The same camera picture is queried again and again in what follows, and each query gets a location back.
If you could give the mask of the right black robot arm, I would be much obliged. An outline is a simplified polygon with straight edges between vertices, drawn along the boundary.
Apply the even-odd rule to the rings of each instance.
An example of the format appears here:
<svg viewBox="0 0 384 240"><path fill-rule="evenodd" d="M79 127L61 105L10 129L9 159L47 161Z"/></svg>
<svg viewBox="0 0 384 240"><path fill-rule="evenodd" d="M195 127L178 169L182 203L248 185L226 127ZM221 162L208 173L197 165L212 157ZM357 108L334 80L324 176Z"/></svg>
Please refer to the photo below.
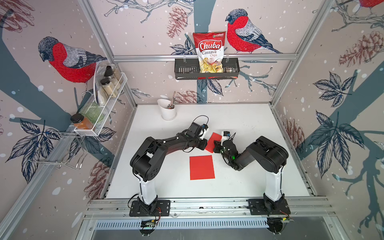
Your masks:
<svg viewBox="0 0 384 240"><path fill-rule="evenodd" d="M241 171L250 163L257 161L266 171L266 188L262 201L266 213L284 215L291 213L282 191L282 171L289 157L287 150L261 136L239 153L233 143L233 137L222 137L221 141L214 141L213 152L221 154L225 163L236 171Z"/></svg>

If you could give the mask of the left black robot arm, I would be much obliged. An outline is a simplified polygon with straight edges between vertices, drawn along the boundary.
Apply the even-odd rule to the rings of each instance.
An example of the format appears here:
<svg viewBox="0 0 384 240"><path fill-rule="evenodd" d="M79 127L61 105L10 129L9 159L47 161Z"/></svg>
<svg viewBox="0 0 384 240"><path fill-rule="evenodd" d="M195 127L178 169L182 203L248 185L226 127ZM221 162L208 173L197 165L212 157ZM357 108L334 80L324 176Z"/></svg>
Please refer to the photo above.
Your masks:
<svg viewBox="0 0 384 240"><path fill-rule="evenodd" d="M153 213L157 208L158 195L154 178L160 172L165 157L176 151L185 152L196 148L204 150L208 143L205 139L208 129L207 124L199 125L193 122L188 129L174 137L163 140L148 137L144 140L132 157L130 166L140 183L139 206L144 208L146 213Z"/></svg>

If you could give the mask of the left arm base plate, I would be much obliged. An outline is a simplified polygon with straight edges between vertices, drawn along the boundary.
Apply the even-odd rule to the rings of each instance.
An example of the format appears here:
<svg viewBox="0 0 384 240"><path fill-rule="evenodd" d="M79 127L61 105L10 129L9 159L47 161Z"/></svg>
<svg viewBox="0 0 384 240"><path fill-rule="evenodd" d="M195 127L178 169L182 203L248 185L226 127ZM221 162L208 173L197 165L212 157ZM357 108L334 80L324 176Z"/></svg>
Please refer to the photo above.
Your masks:
<svg viewBox="0 0 384 240"><path fill-rule="evenodd" d="M155 200L150 205L146 205L141 200L135 200L131 204L130 217L167 217L170 215L169 200Z"/></svg>

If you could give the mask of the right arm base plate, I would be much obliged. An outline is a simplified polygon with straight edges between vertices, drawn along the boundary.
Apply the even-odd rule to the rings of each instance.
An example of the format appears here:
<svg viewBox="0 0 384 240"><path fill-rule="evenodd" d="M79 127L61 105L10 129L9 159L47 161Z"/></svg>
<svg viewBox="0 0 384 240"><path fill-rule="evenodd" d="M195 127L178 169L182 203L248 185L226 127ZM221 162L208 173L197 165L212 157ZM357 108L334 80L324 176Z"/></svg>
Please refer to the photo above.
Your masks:
<svg viewBox="0 0 384 240"><path fill-rule="evenodd" d="M264 199L248 199L247 207L251 215L290 215L291 210L287 201L284 198L273 202L271 200Z"/></svg>

